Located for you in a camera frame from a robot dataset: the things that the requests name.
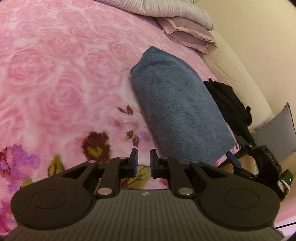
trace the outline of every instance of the rose pattern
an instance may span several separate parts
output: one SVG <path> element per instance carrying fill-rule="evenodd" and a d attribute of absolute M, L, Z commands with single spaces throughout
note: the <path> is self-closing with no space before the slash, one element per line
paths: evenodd
<path fill-rule="evenodd" d="M 137 148 L 145 168 L 150 149 L 161 156 L 130 80 L 150 46 L 216 80 L 153 18 L 94 0 L 0 1 L 0 235 L 16 227 L 9 204 L 24 185 L 91 156 L 107 162 Z"/>

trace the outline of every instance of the floral blanket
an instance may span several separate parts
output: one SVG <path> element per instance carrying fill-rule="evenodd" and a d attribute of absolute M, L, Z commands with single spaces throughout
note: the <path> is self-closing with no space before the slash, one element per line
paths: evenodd
<path fill-rule="evenodd" d="M 10 211 L 17 190 L 87 160 L 106 163 L 137 148 L 138 175 L 123 188 L 167 188 L 150 177 L 157 146 L 130 81 L 151 45 L 202 80 L 216 79 L 150 17 L 92 0 L 0 1 L 1 235 L 17 226 Z"/>

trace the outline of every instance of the white logo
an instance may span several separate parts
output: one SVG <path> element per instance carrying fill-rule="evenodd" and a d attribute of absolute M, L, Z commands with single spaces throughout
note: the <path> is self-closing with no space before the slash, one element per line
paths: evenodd
<path fill-rule="evenodd" d="M 143 192 L 142 195 L 143 196 L 148 196 L 150 194 L 150 192 Z"/>

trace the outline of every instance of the black cable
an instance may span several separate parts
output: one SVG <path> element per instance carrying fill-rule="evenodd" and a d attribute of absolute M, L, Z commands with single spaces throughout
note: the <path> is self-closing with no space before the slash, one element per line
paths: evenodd
<path fill-rule="evenodd" d="M 279 226 L 279 227 L 276 227 L 275 229 L 280 229 L 280 228 L 284 228 L 284 227 L 292 226 L 292 225 L 294 225 L 294 224 L 296 224 L 296 222 L 295 222 L 295 223 L 289 223 L 289 224 L 286 224 L 286 225 L 283 225 L 283 226 Z"/>

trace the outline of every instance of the wall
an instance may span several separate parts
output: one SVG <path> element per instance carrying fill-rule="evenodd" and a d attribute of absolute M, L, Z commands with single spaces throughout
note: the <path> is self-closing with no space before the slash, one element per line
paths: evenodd
<path fill-rule="evenodd" d="M 199 0 L 242 60 L 274 114 L 296 119 L 296 8 L 288 0 Z"/>

